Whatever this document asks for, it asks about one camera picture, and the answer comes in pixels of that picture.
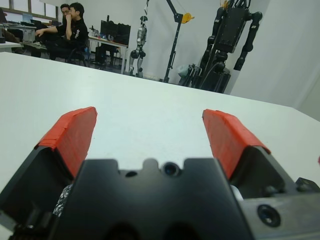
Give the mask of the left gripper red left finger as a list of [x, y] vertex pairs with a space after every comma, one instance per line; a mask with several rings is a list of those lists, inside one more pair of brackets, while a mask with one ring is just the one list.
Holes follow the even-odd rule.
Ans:
[[97, 110], [90, 106], [62, 115], [42, 137], [0, 192], [0, 224], [27, 225], [32, 212], [53, 212], [63, 189], [87, 157]]

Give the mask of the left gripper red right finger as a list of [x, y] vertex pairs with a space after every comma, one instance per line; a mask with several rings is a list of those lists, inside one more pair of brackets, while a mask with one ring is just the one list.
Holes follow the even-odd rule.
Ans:
[[206, 109], [202, 119], [213, 156], [244, 199], [297, 193], [296, 183], [271, 151], [236, 116]]

